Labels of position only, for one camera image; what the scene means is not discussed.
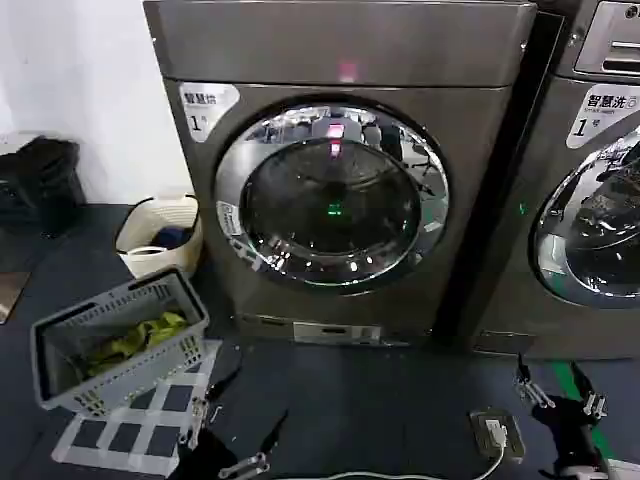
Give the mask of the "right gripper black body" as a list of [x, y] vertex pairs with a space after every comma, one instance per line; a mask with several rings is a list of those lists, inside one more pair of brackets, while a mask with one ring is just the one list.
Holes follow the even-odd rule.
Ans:
[[607, 473], [608, 464], [592, 438], [599, 418], [586, 414], [583, 403], [550, 395], [554, 404], [535, 404], [531, 416], [547, 427], [556, 450], [552, 473]]

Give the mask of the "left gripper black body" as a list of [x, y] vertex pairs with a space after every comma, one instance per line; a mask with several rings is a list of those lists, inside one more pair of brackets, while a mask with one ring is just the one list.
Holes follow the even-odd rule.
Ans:
[[177, 453], [178, 465], [171, 480], [217, 479], [223, 468], [238, 462], [238, 457], [208, 429], [199, 432], [195, 449], [190, 449], [186, 441], [178, 441]]

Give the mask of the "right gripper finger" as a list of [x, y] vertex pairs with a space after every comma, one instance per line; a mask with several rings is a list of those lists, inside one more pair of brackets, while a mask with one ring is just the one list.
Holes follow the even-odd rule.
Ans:
[[570, 363], [570, 369], [581, 400], [582, 412], [589, 425], [597, 425], [607, 416], [605, 411], [606, 397], [596, 391], [589, 377], [575, 361]]
[[530, 368], [525, 364], [523, 356], [517, 355], [515, 387], [522, 399], [542, 409], [552, 408], [553, 400], [532, 380]]

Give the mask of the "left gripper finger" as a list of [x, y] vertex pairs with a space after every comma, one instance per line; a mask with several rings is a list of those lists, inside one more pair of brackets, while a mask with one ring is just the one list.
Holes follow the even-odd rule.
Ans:
[[259, 477], [267, 473], [271, 464], [269, 456], [279, 443], [280, 432], [287, 420], [289, 411], [285, 410], [281, 417], [274, 424], [271, 431], [264, 437], [258, 451], [246, 458], [236, 460], [234, 463], [225, 465], [217, 474], [218, 477]]
[[191, 420], [187, 431], [178, 437], [178, 448], [196, 448], [198, 446], [200, 434], [208, 424], [216, 419], [222, 409], [219, 400], [241, 372], [243, 357], [244, 354], [240, 352], [237, 365], [231, 373], [209, 385], [202, 396], [192, 398]]

